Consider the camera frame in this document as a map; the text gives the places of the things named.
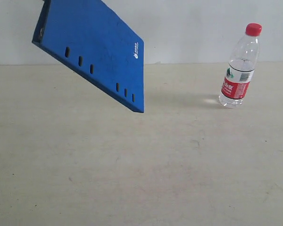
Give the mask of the blue ring binder notebook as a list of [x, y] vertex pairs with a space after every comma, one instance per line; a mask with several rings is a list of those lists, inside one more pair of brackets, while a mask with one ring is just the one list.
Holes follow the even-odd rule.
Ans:
[[46, 0], [32, 42], [133, 112], [144, 112], [144, 42], [100, 0]]

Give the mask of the clear plastic water bottle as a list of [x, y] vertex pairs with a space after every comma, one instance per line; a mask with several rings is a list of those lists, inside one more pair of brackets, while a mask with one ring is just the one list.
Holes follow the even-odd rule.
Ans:
[[262, 25], [248, 24], [245, 34], [235, 45], [219, 95], [222, 106], [235, 108], [243, 103], [259, 55], [261, 31]]

